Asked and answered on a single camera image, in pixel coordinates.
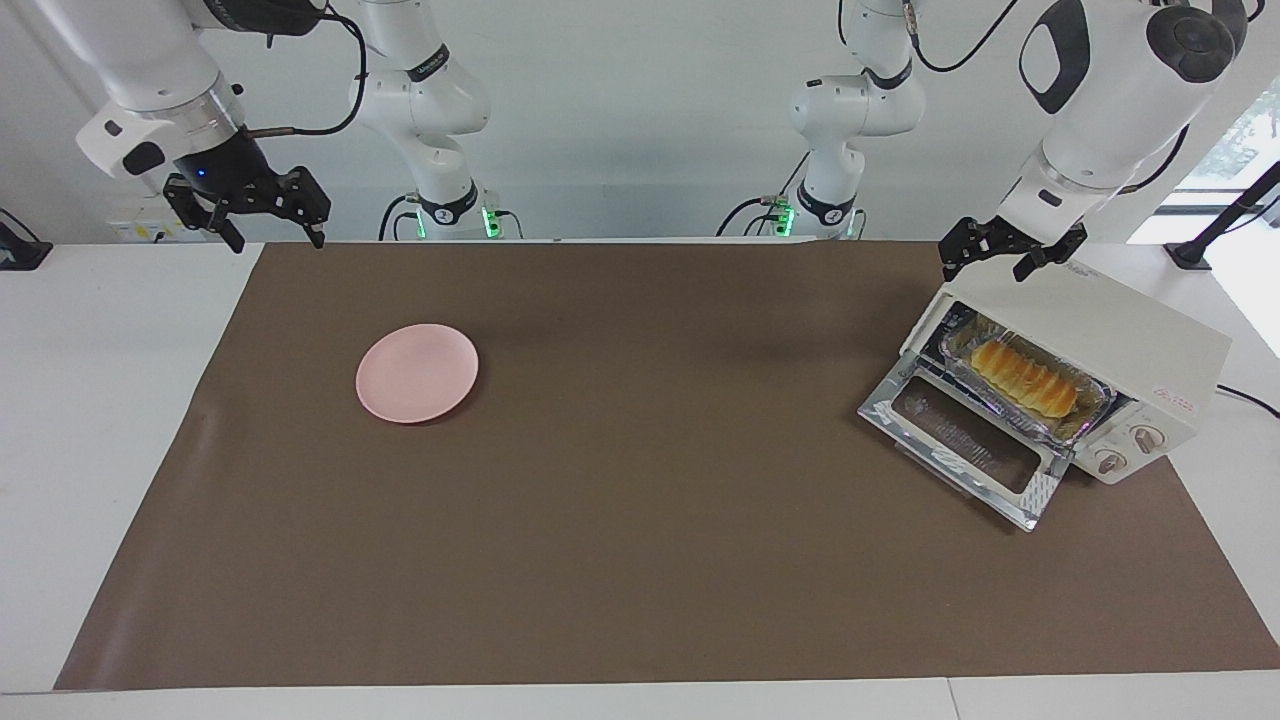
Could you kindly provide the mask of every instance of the bread roll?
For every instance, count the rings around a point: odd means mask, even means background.
[[[1000,341],[974,350],[969,364],[1006,397],[1046,418],[1065,418],[1075,409],[1078,393],[1066,378]]]

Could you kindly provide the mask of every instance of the robotic arm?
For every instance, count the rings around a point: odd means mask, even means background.
[[[95,165],[131,178],[173,161],[165,199],[191,229],[244,238],[229,215],[268,213],[324,245],[329,197],[306,168],[275,173],[244,128],[244,115],[200,28],[301,36],[319,10],[310,0],[36,0],[40,10],[106,87],[110,101],[77,135]],[[206,209],[201,202],[209,204]]]
[[[938,246],[950,281],[969,263],[1024,255],[1020,282],[1065,263],[1085,213],[1120,193],[1208,102],[1244,45],[1240,0],[1059,0],[1023,45],[1023,81],[1053,127],[995,219],[964,218]]]
[[[394,68],[369,77],[358,120],[404,158],[419,219],[436,240],[497,237],[498,199],[479,184],[452,135],[489,122],[484,87],[442,41],[428,0],[360,0],[369,47]]]
[[[799,234],[836,237],[849,228],[867,168],[850,145],[854,138],[910,132],[924,117],[902,1],[846,3],[842,23],[849,50],[864,70],[812,79],[791,102],[791,123],[810,150],[809,169],[788,197]]]

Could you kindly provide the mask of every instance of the white wall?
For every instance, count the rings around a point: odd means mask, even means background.
[[[335,4],[355,13],[355,0]],[[922,20],[925,53],[957,58],[1004,5],[932,3]],[[1021,40],[1047,5],[1023,3],[961,72],[918,69],[931,101],[922,127],[860,145],[868,237],[940,237],[961,215],[995,211],[1050,123],[1018,77]],[[494,99],[489,128],[462,138],[474,170],[531,236],[714,232],[737,201],[777,191],[804,152],[787,122],[795,87],[858,69],[836,37],[835,0],[787,12],[776,0],[435,0],[434,8],[454,58]],[[76,99],[96,102],[100,90],[74,58],[59,73],[29,37],[22,41],[27,33],[5,15],[17,12],[60,47],[32,0],[3,0],[0,10],[0,202],[55,240],[102,240],[97,220],[111,195],[143,191],[104,182],[74,147],[74,129],[90,115]],[[1276,38],[1280,10],[1252,26],[1238,68],[1172,170],[1103,211],[1092,223],[1096,238],[1126,238],[1280,73]],[[259,36],[215,32],[204,41],[228,78],[246,86],[251,126],[320,127],[346,113],[356,55],[339,28],[278,38],[271,51]],[[333,238],[370,237],[387,200],[411,188],[396,154],[364,128],[264,147],[278,170],[305,164],[320,178],[334,200]],[[36,181],[13,177],[10,167],[33,168]],[[243,225],[255,240],[301,237],[274,220]]]

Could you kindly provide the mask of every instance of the black cable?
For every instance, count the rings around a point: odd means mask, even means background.
[[[858,210],[858,211],[855,211],[854,213],[854,219],[855,220],[858,219],[858,215],[863,217],[863,227],[858,228],[858,240],[861,240],[863,238],[863,233],[867,232],[867,219],[868,219],[867,218],[867,210]]]
[[[4,215],[5,218],[9,218],[14,223],[18,223],[18,227],[22,228],[27,234],[29,234],[31,240],[33,240],[35,242],[40,242],[40,236],[36,234],[31,228],[28,228],[27,223],[19,220],[17,215],[14,215],[13,213],[5,210],[4,208],[0,208],[0,215]]]
[[[520,232],[520,240],[525,240],[525,225],[520,222],[520,215],[512,213],[511,210],[498,210],[495,214],[499,218],[512,218],[516,220],[516,229]]]
[[[410,196],[401,195],[387,206],[387,210],[383,213],[383,224],[378,225],[378,242],[387,238],[387,225],[392,222],[392,213],[399,208],[401,202],[410,202]]]
[[[1240,400],[1252,402],[1252,404],[1257,405],[1258,407],[1266,410],[1267,413],[1271,413],[1271,416],[1274,416],[1276,420],[1280,420],[1280,410],[1276,410],[1274,406],[1271,406],[1271,405],[1268,405],[1268,404],[1258,400],[1257,397],[1253,397],[1252,395],[1249,395],[1247,392],[1240,392],[1240,391],[1235,389],[1234,387],[1226,387],[1226,386],[1217,386],[1217,389],[1220,389],[1220,391],[1222,391],[1222,392],[1225,392],[1228,395],[1234,395],[1235,397],[1239,397]]]
[[[1272,200],[1271,202],[1267,202],[1267,206],[1263,208],[1262,210],[1260,210],[1257,215],[1253,215],[1248,220],[1244,220],[1243,223],[1235,225],[1231,229],[1222,231],[1222,234],[1230,234],[1230,233],[1233,233],[1235,231],[1243,231],[1244,228],[1252,225],[1253,223],[1258,222],[1258,218],[1261,218],[1262,215],[1266,215],[1267,213],[1270,213],[1271,209],[1276,206],[1276,202],[1280,202],[1280,195],[1277,195],[1275,197],[1275,200]]]
[[[796,176],[800,174],[800,168],[804,167],[804,161],[808,160],[809,155],[812,155],[812,154],[813,154],[813,151],[810,150],[810,151],[805,152],[803,158],[800,158],[800,161],[796,163],[796,169],[791,170],[791,177],[787,178],[786,184],[782,186],[782,190],[778,191],[778,195],[786,197],[787,190],[791,188],[791,183],[795,182]]]
[[[417,213],[401,213],[399,215],[396,215],[396,222],[392,223],[392,240],[394,240],[396,242],[399,242],[399,222],[403,220],[404,218],[416,220]]]
[[[324,129],[306,129],[306,128],[296,128],[296,127],[278,127],[278,128],[252,129],[252,131],[248,132],[250,137],[255,137],[255,138],[259,138],[259,137],[284,137],[284,136],[289,136],[289,135],[302,135],[302,136],[317,137],[317,136],[325,136],[325,135],[337,135],[337,133],[347,129],[347,127],[351,126],[351,123],[353,123],[356,120],[356,115],[360,114],[361,105],[365,104],[365,85],[369,81],[369,47],[365,45],[365,33],[360,29],[360,24],[357,24],[356,20],[353,20],[353,19],[351,19],[351,18],[348,18],[348,17],[340,14],[340,13],[338,13],[338,10],[335,10],[333,8],[333,5],[330,5],[330,4],[325,4],[324,12],[307,13],[306,10],[296,10],[293,8],[287,8],[284,5],[279,5],[279,4],[276,4],[276,3],[274,3],[271,0],[268,0],[268,1],[269,1],[269,4],[276,6],[276,8],[282,9],[282,10],[292,12],[294,14],[302,14],[302,15],[314,17],[314,18],[317,18],[320,20],[335,22],[335,23],[342,24],[342,27],[347,28],[347,32],[352,37],[355,37],[356,41],[360,44],[360,74],[356,76],[356,81],[358,82],[358,85],[356,87],[356,101],[352,102],[351,111],[347,113],[347,117],[343,118],[340,123],[338,123],[338,124],[335,124],[335,126],[333,126],[330,128],[324,128]]]
[[[1174,160],[1178,158],[1178,154],[1181,152],[1183,143],[1187,142],[1187,133],[1190,129],[1192,126],[1189,124],[1183,126],[1183,131],[1178,133],[1178,140],[1174,142],[1174,149],[1169,151],[1169,158],[1165,158],[1165,161],[1161,163],[1158,168],[1156,168],[1155,173],[1151,173],[1149,178],[1139,182],[1138,184],[1125,186],[1120,188],[1120,192],[1117,192],[1116,195],[1133,195],[1134,192],[1138,192],[1139,190],[1156,182],[1156,179],[1158,179],[1160,176],[1165,174],[1165,170],[1169,169],[1169,165],[1172,165]]]
[[[751,205],[768,205],[768,201],[763,197],[753,197],[751,200],[742,202],[737,208],[733,208],[733,211],[730,213],[727,218],[724,218],[724,222],[721,223],[719,229],[716,231],[716,237],[722,237],[724,234],[724,228],[727,228],[728,224],[733,222],[733,218],[736,218],[742,210],[746,210]]]
[[[920,63],[925,68],[929,68],[936,73],[950,73],[952,70],[959,70],[960,68],[965,67],[969,63],[969,60],[973,60],[973,56],[977,55],[978,51],[982,50],[984,45],[987,45],[987,41],[991,40],[991,36],[996,35],[996,31],[1000,29],[1000,24],[1005,22],[1005,18],[1009,17],[1009,13],[1014,12],[1014,8],[1018,5],[1018,3],[1019,0],[1009,0],[1009,5],[1005,6],[1005,12],[1000,13],[1000,17],[996,18],[996,22],[992,23],[989,28],[987,28],[987,32],[982,36],[982,40],[978,41],[978,45],[974,45],[973,50],[970,50],[968,55],[960,58],[960,61],[947,67],[934,65],[933,63],[929,61],[928,58],[924,56],[924,51],[920,50],[920,33],[918,29],[911,29],[915,27],[915,5],[911,4],[911,0],[902,0],[902,9],[908,14],[908,32],[911,36],[911,47],[915,49],[916,58],[920,59]]]
[[[765,214],[760,215],[759,218],[751,220],[750,223],[746,223],[746,232],[742,233],[742,234],[744,236],[751,234],[751,228],[755,227],[755,223],[760,223],[760,228],[755,231],[756,237],[759,237],[759,234],[762,232],[764,232],[764,228],[767,228],[769,225],[769,220],[777,220],[777,219],[778,219],[777,215],[772,215],[769,213],[765,213]]]

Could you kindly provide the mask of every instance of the white toaster oven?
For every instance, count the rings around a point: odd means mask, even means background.
[[[1030,532],[1070,465],[1114,484],[1199,429],[1230,340],[1080,263],[938,291],[859,414]]]

